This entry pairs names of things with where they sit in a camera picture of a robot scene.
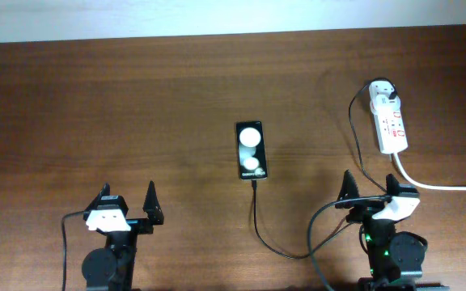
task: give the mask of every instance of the black device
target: black device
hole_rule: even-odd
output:
[[[87,291],[131,290],[138,235],[153,234],[154,226],[164,223],[154,182],[150,182],[143,204],[147,218],[125,220],[129,210],[125,200],[122,196],[111,196],[110,191],[106,183],[83,214],[85,221],[91,220],[95,230],[107,237],[105,247],[93,250],[83,261]]]
[[[415,187],[399,184],[392,174],[386,176],[386,190],[386,195],[391,198],[419,196]],[[359,198],[358,187],[350,171],[346,171],[337,201],[353,198]],[[346,222],[362,224],[359,240],[368,254],[372,278],[361,278],[358,281],[358,290],[449,290],[441,285],[415,284],[422,277],[427,240],[406,231],[397,233],[395,224],[400,221],[374,219],[374,214],[381,212],[384,207],[383,200],[360,200],[336,205],[337,209],[350,209]]]
[[[244,180],[267,178],[264,133],[260,121],[236,124],[239,177]]]

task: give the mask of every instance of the power outlet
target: power outlet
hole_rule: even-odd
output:
[[[389,99],[395,89],[390,82],[370,84],[370,110],[375,119],[380,152],[393,154],[408,148],[404,121],[400,112],[400,98]]]

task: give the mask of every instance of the wooden table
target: wooden table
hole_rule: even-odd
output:
[[[337,198],[344,170],[363,195],[379,194],[358,170],[347,118],[354,93],[377,76],[402,98],[409,174],[466,184],[466,26],[0,44],[0,290],[59,290],[62,215],[109,182],[128,217],[143,217],[151,179],[165,224],[138,239],[135,288],[319,286],[309,259],[283,259],[256,239],[235,122],[264,123],[262,235],[303,253],[309,219]],[[354,122],[366,168],[383,183],[396,170],[379,152],[368,102],[356,102]],[[466,290],[466,192],[420,191],[399,230],[430,242],[422,281]],[[344,215],[321,217],[315,241]],[[104,237],[80,217],[66,227],[67,286],[81,290],[83,258]],[[318,254],[333,284],[370,275],[357,232]]]

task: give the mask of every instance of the white circle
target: white circle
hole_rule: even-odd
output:
[[[254,128],[246,128],[240,132],[239,139],[244,146],[254,147],[260,143],[262,136],[258,130]]]
[[[252,170],[255,170],[256,168],[258,168],[258,166],[260,165],[260,162],[258,162],[258,159],[257,158],[246,158],[244,160],[244,164],[242,166],[244,166],[246,169],[252,171]]]

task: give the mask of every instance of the white wall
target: white wall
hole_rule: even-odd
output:
[[[0,0],[0,42],[466,23],[466,0]]]

